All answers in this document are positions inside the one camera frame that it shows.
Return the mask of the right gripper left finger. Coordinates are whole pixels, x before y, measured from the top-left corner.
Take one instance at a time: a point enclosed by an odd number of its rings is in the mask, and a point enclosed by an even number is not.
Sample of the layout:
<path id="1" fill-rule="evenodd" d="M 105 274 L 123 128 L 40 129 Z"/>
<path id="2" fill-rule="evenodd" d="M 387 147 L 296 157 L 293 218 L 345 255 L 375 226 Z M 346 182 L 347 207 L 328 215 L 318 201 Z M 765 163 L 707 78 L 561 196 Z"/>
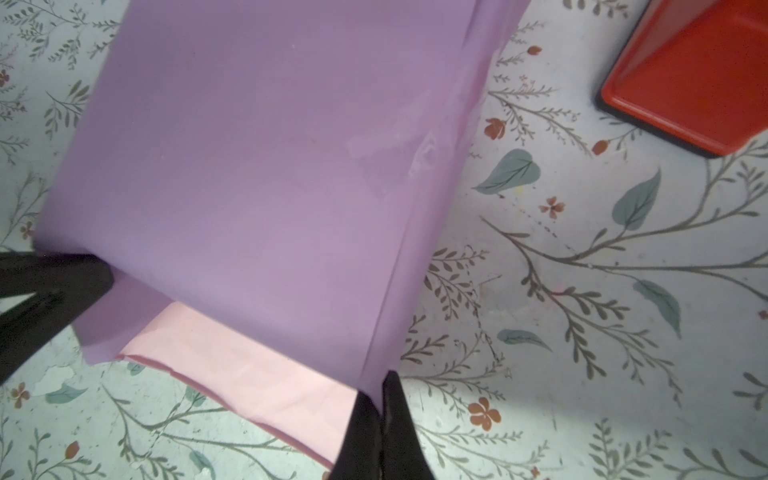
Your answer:
<path id="1" fill-rule="evenodd" d="M 340 453 L 329 480 L 379 480 L 381 415 L 363 392 L 356 396 Z"/>

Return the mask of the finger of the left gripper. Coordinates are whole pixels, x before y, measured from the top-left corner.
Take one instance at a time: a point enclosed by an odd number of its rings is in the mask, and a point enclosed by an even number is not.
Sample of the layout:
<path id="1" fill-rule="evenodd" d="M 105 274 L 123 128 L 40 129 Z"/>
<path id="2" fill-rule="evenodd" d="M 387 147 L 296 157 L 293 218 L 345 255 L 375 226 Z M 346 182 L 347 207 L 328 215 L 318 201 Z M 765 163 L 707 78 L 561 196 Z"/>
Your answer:
<path id="1" fill-rule="evenodd" d="M 1 297 L 26 299 L 1 314 L 1 380 L 93 306 L 113 286 L 110 266 L 92 255 L 1 255 Z"/>

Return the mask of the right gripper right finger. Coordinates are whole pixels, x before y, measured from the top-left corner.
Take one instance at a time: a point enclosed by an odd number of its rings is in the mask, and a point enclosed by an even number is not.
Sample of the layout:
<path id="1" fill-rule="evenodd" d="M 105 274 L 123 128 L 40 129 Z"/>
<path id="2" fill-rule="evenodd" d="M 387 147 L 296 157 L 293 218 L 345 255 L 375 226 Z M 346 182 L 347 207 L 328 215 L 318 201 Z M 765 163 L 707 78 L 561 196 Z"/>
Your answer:
<path id="1" fill-rule="evenodd" d="M 381 470 L 386 480 L 434 480 L 418 440 L 399 375 L 383 383 Z"/>

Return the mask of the pink wrapping paper sheet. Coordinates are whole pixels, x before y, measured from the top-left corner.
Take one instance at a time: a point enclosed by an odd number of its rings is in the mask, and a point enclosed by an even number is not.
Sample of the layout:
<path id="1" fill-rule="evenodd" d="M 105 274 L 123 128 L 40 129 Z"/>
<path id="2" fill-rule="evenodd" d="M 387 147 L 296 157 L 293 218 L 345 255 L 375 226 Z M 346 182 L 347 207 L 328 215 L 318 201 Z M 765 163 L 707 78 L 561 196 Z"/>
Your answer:
<path id="1" fill-rule="evenodd" d="M 133 1 L 34 244 L 115 276 L 74 329 L 325 465 L 382 404 L 523 1 Z"/>

